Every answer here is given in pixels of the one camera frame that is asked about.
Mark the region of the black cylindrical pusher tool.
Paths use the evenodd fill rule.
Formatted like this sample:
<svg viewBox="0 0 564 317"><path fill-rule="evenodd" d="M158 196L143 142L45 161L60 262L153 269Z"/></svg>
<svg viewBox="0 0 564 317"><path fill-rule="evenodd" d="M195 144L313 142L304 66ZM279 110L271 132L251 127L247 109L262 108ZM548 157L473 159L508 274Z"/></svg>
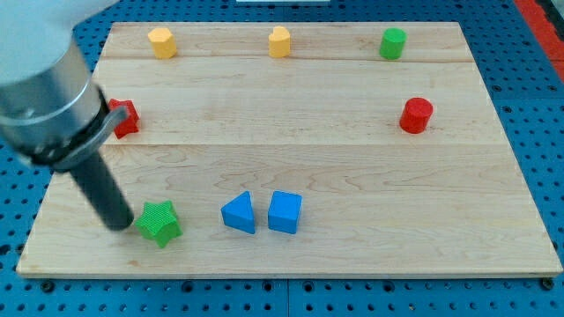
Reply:
<svg viewBox="0 0 564 317"><path fill-rule="evenodd" d="M121 231L131 225L133 212L97 151L73 167L70 175L109 230Z"/></svg>

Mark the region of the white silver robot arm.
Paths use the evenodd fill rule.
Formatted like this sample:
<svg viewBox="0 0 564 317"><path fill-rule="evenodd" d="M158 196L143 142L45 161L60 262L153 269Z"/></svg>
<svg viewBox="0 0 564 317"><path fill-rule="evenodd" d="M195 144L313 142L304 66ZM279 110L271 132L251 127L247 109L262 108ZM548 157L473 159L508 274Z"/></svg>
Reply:
<svg viewBox="0 0 564 317"><path fill-rule="evenodd" d="M73 29L114 0L1 3L1 136L34 165L69 173L112 231L133 213L99 148L129 114L108 108Z"/></svg>

